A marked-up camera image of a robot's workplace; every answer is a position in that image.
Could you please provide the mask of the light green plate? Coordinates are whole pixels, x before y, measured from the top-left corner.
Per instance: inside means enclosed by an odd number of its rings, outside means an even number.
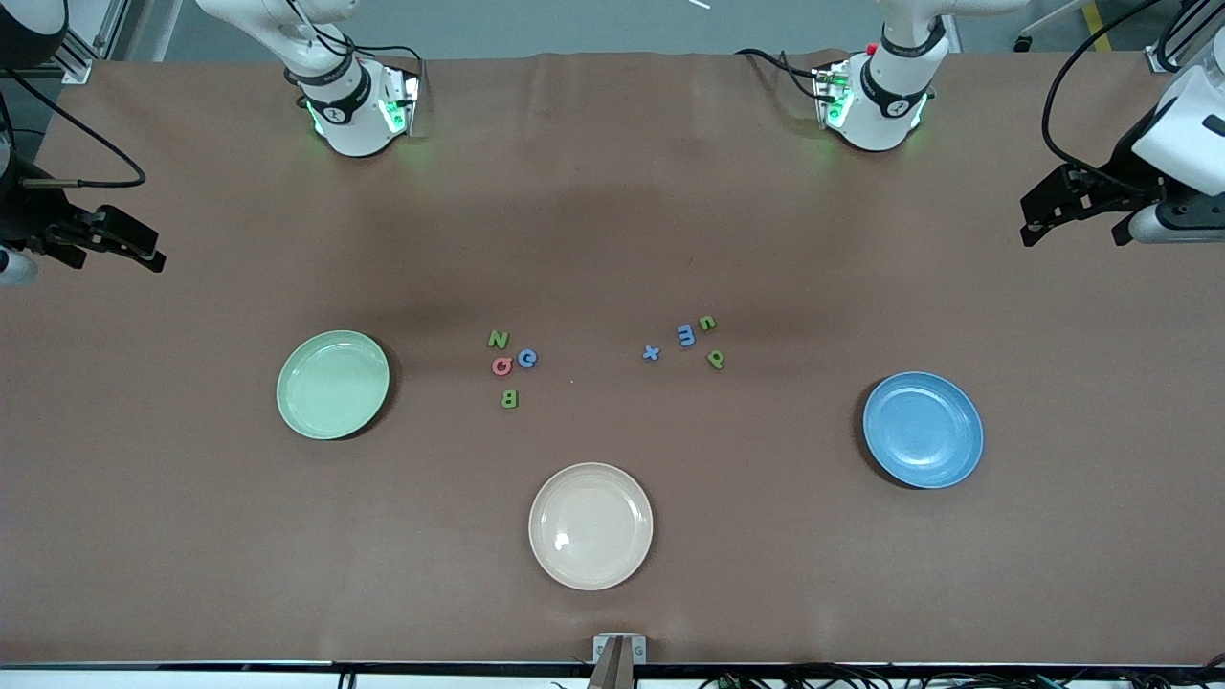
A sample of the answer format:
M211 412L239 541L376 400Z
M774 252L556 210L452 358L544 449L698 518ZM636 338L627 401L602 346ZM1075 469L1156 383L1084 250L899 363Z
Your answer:
M301 436L338 440L361 432L390 396L385 349L353 330L325 331L298 345L276 384L281 419Z

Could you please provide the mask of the grey metal mount bracket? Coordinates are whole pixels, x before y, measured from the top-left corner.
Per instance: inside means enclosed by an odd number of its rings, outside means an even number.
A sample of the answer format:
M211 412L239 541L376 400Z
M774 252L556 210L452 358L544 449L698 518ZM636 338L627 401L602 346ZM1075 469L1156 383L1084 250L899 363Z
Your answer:
M612 663L627 661L632 664L648 662L647 638L639 633L600 633L590 641L590 666L599 664L608 649L612 647Z

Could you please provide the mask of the brown table cover mat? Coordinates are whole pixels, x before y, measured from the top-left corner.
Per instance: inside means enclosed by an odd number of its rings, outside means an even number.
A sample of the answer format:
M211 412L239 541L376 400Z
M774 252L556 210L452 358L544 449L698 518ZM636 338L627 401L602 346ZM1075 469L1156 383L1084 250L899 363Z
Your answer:
M1062 63L956 54L865 154L744 56L439 61L421 136L368 161L272 64L97 67L61 104L148 180L74 199L167 268L0 289L0 662L568 660L597 633L662 662L1225 653L1225 246L1117 248L1110 217L1022 245ZM332 330L392 385L314 440L276 384ZM897 371L974 402L967 481L871 459ZM655 515L605 591L526 533L583 462Z

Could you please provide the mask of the blue plate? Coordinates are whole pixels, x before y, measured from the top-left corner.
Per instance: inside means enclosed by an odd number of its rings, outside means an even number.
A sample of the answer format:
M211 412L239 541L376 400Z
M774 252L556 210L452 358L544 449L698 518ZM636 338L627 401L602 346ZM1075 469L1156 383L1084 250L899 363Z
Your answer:
M877 467L913 489L967 481L985 450L974 402L933 371L897 371L880 380L862 405L861 428Z

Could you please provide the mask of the beige plate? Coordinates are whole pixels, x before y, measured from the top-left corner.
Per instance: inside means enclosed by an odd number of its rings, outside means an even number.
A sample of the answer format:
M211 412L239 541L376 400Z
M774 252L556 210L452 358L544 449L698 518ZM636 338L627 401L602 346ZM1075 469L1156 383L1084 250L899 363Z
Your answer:
M555 584L605 591L635 576L655 537L655 515L635 477L601 462L544 481L529 511L529 546Z

